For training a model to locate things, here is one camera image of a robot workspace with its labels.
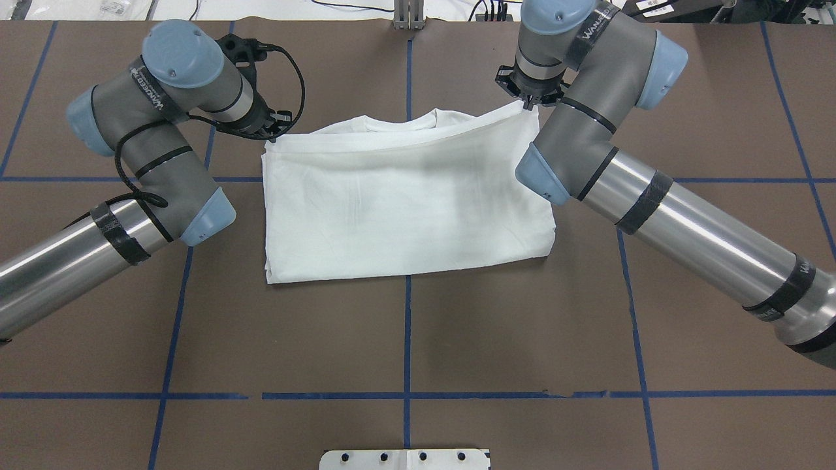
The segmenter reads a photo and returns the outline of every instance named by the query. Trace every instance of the blue joint cap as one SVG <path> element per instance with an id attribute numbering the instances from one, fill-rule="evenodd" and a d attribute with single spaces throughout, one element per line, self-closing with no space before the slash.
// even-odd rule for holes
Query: blue joint cap
<path id="1" fill-rule="evenodd" d="M 566 33 L 592 13 L 597 0 L 526 0 L 520 19 L 531 31 L 544 36 Z"/>
<path id="2" fill-rule="evenodd" d="M 534 142 L 528 144 L 528 150 L 522 156 L 514 171 L 517 181 L 521 182 L 528 189 L 536 192 L 542 198 L 562 206 L 569 200 L 569 193 L 557 176 L 554 175 L 552 167 L 546 163 L 543 155 L 534 146 Z"/>
<path id="3" fill-rule="evenodd" d="M 79 138 L 87 148 L 104 156 L 113 156 L 114 152 L 105 142 L 96 125 L 93 115 L 93 88 L 90 87 L 67 106 L 67 122 L 73 134 Z"/>
<path id="4" fill-rule="evenodd" d="M 176 88 L 210 84 L 221 74 L 225 60 L 214 39 L 182 19 L 151 28 L 142 41 L 142 59 L 156 79 Z"/>
<path id="5" fill-rule="evenodd" d="M 688 64 L 688 51 L 656 31 L 656 46 L 650 60 L 645 88 L 635 104 L 643 110 L 652 110 L 665 98 L 670 87 L 679 79 Z"/>
<path id="6" fill-rule="evenodd" d="M 180 240 L 193 247 L 235 222 L 235 208 L 219 187 L 197 213 Z"/>

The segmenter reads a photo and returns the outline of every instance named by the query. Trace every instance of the robotic arm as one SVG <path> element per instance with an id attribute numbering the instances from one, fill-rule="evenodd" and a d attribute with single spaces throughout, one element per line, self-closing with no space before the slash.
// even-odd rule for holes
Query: robotic arm
<path id="1" fill-rule="evenodd" d="M 790 349 L 836 368 L 836 283 L 609 143 L 636 106 L 652 109 L 686 51 L 607 2 L 526 0 L 513 67 L 497 83 L 554 112 L 517 166 L 517 179 L 554 204 L 573 197 L 691 269 Z M 578 71 L 567 89 L 566 68 Z"/>
<path id="2" fill-rule="evenodd" d="M 73 132 L 92 151 L 114 156 L 131 192 L 94 207 L 43 243 L 0 264 L 0 345 L 179 238 L 193 247 L 235 220 L 235 209 L 176 124 L 205 120 L 219 131 L 272 140 L 289 130 L 287 111 L 256 91 L 255 62 L 278 46 L 229 34 L 217 42 L 197 26 L 153 27 L 142 55 L 67 109 Z M 248 62 L 238 68 L 236 64 Z M 187 114 L 199 108 L 212 120 Z M 133 171 L 142 190 L 125 175 Z"/>

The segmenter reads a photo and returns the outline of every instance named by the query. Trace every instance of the white metal plate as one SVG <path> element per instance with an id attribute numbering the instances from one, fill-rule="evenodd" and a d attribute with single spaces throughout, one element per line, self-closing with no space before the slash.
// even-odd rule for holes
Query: white metal plate
<path id="1" fill-rule="evenodd" d="M 319 470 L 490 470 L 490 455 L 482 449 L 328 451 Z"/>

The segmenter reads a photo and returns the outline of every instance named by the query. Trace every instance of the white cloth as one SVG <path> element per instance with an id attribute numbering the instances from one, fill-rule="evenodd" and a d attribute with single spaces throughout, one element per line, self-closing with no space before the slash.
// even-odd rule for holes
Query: white cloth
<path id="1" fill-rule="evenodd" d="M 267 143 L 268 283 L 548 255 L 551 205 L 514 177 L 538 130 L 536 108 L 518 101 L 479 117 L 433 110 L 393 124 L 360 116 Z"/>

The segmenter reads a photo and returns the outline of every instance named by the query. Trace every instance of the white bracket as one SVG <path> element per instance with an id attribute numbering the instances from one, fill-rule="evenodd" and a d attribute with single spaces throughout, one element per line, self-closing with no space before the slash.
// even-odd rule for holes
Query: white bracket
<path id="1" fill-rule="evenodd" d="M 491 470 L 483 449 L 328 451 L 319 470 Z"/>
<path id="2" fill-rule="evenodd" d="M 424 0 L 395 0 L 395 29 L 424 28 Z"/>

